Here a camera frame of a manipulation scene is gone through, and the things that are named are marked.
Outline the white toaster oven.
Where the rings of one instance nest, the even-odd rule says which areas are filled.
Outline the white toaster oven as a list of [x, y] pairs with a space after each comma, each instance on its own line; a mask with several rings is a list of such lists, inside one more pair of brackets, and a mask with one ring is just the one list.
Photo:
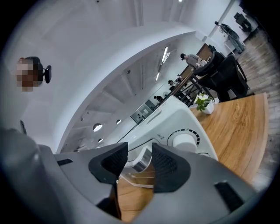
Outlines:
[[128, 151], [153, 140], [153, 143], [207, 155], [217, 160], [209, 137], [190, 108], [176, 97], [169, 97], [158, 109], [120, 140], [107, 144], [127, 142]]

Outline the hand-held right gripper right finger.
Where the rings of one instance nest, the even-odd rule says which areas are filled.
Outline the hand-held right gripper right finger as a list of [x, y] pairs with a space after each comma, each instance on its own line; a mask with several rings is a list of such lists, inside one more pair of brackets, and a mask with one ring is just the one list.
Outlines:
[[182, 151], [167, 145], [153, 143], [151, 162], [155, 171], [154, 193], [172, 193], [189, 179], [191, 166], [180, 155]]

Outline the white glass oven door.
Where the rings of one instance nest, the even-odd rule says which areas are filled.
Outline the white glass oven door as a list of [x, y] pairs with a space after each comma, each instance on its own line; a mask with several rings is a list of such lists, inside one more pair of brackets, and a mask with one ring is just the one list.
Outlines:
[[152, 165], [152, 143], [150, 140], [128, 152], [121, 177], [129, 184], [152, 189], [155, 185], [155, 170]]

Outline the black office chair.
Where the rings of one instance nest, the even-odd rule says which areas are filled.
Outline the black office chair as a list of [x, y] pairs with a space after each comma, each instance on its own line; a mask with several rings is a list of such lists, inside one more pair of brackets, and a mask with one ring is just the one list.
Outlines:
[[240, 29], [243, 32], [251, 32], [252, 31], [252, 25], [251, 23], [244, 17], [243, 14], [236, 13], [234, 15], [234, 19], [236, 23], [239, 25]]
[[230, 100], [231, 90], [236, 98], [245, 97], [249, 91], [247, 78], [240, 64], [233, 55], [226, 57], [217, 68], [217, 95], [220, 102]]
[[200, 85], [204, 85], [208, 80], [210, 80], [211, 76], [217, 72], [218, 66], [225, 59], [224, 55], [214, 51], [210, 60], [199, 69], [194, 71], [194, 75], [201, 77], [197, 82]]

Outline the black metal railing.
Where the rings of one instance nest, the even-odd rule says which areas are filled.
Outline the black metal railing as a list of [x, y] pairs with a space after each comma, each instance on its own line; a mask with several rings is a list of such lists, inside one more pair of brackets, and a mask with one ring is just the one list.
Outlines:
[[172, 95], [184, 104], [186, 104], [188, 107], [193, 106], [195, 104], [194, 101], [196, 95], [199, 93], [205, 93], [213, 98], [212, 94], [209, 92], [209, 88], [203, 87], [198, 83], [198, 81], [199, 78], [193, 73], [191, 73], [182, 81], [184, 85], [177, 85], [167, 96], [163, 98], [162, 101], [160, 101], [153, 107], [153, 110], [157, 109]]

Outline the potted plant in white pot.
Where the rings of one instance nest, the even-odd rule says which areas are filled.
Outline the potted plant in white pot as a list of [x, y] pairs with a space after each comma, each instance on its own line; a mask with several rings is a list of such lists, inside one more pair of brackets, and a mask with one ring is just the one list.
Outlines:
[[194, 103], [196, 104], [196, 109], [205, 114], [210, 115], [214, 111], [215, 100], [205, 93], [199, 93], [196, 96]]

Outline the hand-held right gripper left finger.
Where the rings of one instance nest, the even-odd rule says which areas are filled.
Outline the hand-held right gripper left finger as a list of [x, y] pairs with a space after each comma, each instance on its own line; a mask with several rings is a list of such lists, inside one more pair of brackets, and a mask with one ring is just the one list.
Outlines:
[[94, 149], [88, 163], [90, 173], [101, 183], [116, 184], [128, 160], [128, 143], [115, 143]]

